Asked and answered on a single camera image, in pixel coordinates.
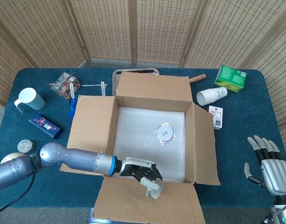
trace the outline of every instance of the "white mug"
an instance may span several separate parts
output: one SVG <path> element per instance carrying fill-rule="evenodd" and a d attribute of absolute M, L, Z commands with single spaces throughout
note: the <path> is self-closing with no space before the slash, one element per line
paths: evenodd
<path fill-rule="evenodd" d="M 14 102 L 16 108 L 22 113 L 22 111 L 18 108 L 18 104 L 20 103 L 24 103 L 34 110 L 40 110 L 45 105 L 45 101 L 33 88 L 23 89 L 20 92 L 18 99 Z"/>

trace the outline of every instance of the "cardboard box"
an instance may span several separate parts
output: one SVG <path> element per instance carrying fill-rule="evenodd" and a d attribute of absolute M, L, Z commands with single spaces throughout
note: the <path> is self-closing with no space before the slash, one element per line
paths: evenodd
<path fill-rule="evenodd" d="M 244 88 L 246 75 L 243 71 L 222 65 L 217 73 L 214 84 L 226 87 L 233 92 L 239 92 Z"/>
<path fill-rule="evenodd" d="M 213 128 L 219 130 L 223 127 L 223 109 L 216 106 L 209 106 L 209 113 L 213 116 Z"/>
<path fill-rule="evenodd" d="M 185 112 L 185 183 L 166 182 L 160 197 L 153 199 L 135 179 L 105 176 L 93 216 L 130 223 L 204 224 L 193 184 L 220 182 L 212 115 L 193 103 L 188 77 L 123 72 L 115 97 L 80 96 L 67 147 L 112 154 L 120 106 Z M 98 175 L 64 164 L 61 171 Z"/>

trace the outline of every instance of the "robotic arm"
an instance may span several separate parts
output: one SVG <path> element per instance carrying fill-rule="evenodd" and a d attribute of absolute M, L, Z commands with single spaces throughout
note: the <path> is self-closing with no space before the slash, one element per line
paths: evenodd
<path fill-rule="evenodd" d="M 254 139 L 249 137 L 247 140 L 256 153 L 264 180 L 251 175 L 247 162 L 244 164 L 245 176 L 260 187 L 265 187 L 276 198 L 272 212 L 262 224 L 268 224 L 272 219 L 275 224 L 286 224 L 286 161 L 282 159 L 278 147 L 272 141 L 256 135 Z"/>
<path fill-rule="evenodd" d="M 39 155 L 20 156 L 0 164 L 0 189 L 59 163 L 72 169 L 104 175 L 118 173 L 120 176 L 133 176 L 147 187 L 146 196 L 151 195 L 153 198 L 159 197 L 163 187 L 162 176 L 152 161 L 129 157 L 118 160 L 114 155 L 67 149 L 57 143 L 48 143 L 41 148 Z"/>

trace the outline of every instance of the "blue table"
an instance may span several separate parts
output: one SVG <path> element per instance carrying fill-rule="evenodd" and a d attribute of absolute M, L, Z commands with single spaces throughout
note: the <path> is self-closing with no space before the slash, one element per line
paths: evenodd
<path fill-rule="evenodd" d="M 36 143 L 35 153 L 47 142 L 55 141 L 66 145 L 72 119 L 68 116 L 69 103 L 56 95 L 48 83 L 53 83 L 63 71 L 77 72 L 81 84 L 112 84 L 115 69 L 23 69 L 14 81 L 5 115 L 0 128 L 0 161 L 16 152 L 22 139 Z M 217 69 L 159 69 L 162 75 L 195 77 L 207 74 L 207 78 L 191 85 L 193 100 L 198 91 L 215 88 L 213 85 Z M 272 104 L 263 75 L 257 70 L 244 70 L 248 76 L 245 88 L 239 93 L 229 91 L 228 96 L 212 105 L 224 109 L 223 128 L 215 130 L 217 170 L 221 186 L 196 184 L 203 207 L 268 207 L 274 198 L 265 189 L 249 182 L 244 175 L 244 162 L 249 162 L 254 176 L 261 177 L 256 156 L 247 142 L 248 136 L 258 135 L 274 141 L 283 157 L 286 154 L 278 130 Z M 28 123 L 36 112 L 23 106 L 21 114 L 14 106 L 19 92 L 33 87 L 45 99 L 41 115 L 64 129 L 57 140 Z M 106 95 L 111 95 L 111 86 Z M 82 87 L 82 95 L 101 95 L 100 87 Z M 71 174 L 59 171 L 60 166 L 42 170 L 37 174 L 29 193 L 15 203 L 14 207 L 94 207 L 103 178 L 100 176 Z M 0 191 L 0 207 L 25 191 L 31 178 Z"/>

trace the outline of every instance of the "gray carpet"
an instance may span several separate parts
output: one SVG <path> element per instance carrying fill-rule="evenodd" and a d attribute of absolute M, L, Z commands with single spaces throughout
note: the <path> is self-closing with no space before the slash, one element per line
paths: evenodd
<path fill-rule="evenodd" d="M 177 65 L 150 62 L 134 66 L 130 61 L 92 59 L 81 63 L 79 68 L 177 68 Z M 4 108 L 0 106 L 0 123 L 3 114 Z M 207 224 L 259 224 L 269 212 L 270 208 L 203 208 Z M 88 208 L 10 207 L 0 213 L 0 224 L 84 224 L 87 215 Z"/>

